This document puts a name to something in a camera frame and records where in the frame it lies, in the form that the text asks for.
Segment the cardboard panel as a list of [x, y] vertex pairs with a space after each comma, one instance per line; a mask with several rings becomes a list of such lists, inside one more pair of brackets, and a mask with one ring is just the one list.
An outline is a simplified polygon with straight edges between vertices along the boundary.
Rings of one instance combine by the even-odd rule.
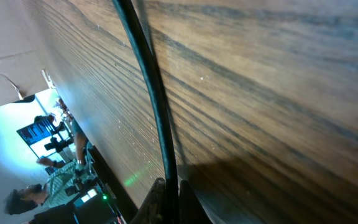
[[24, 1], [0, 1], [0, 106], [46, 90], [45, 64]]

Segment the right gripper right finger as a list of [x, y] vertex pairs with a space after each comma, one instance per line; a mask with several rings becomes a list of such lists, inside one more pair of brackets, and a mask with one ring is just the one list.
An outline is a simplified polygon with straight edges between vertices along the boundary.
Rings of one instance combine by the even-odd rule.
[[187, 180], [180, 182], [180, 224], [212, 224]]

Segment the person in checked shirt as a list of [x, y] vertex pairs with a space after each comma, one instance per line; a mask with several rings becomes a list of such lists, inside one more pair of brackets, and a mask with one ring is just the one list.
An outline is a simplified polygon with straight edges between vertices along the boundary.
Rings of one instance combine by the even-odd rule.
[[14, 189], [4, 201], [4, 213], [19, 215], [40, 205], [53, 208], [64, 205], [75, 197], [67, 195], [65, 189], [74, 185], [76, 172], [86, 168], [89, 163], [86, 150], [92, 148], [92, 144], [75, 119], [72, 120], [71, 126], [75, 144], [75, 159], [61, 167], [58, 167], [58, 162], [49, 158], [39, 159], [38, 164], [56, 167], [57, 170], [44, 184], [30, 185], [20, 190]]

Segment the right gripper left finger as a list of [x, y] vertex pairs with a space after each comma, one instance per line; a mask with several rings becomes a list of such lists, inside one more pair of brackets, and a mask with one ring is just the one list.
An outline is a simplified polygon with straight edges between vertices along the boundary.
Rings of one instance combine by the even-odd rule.
[[163, 224], [166, 216], [166, 183], [161, 177], [151, 186], [144, 202], [130, 224]]

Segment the computer monitor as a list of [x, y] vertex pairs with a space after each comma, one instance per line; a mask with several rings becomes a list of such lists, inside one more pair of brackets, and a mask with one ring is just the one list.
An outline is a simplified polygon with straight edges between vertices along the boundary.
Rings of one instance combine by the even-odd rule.
[[28, 146], [31, 146], [45, 138], [50, 137], [51, 133], [54, 131], [55, 126], [48, 119], [42, 119], [17, 130], [17, 134]]

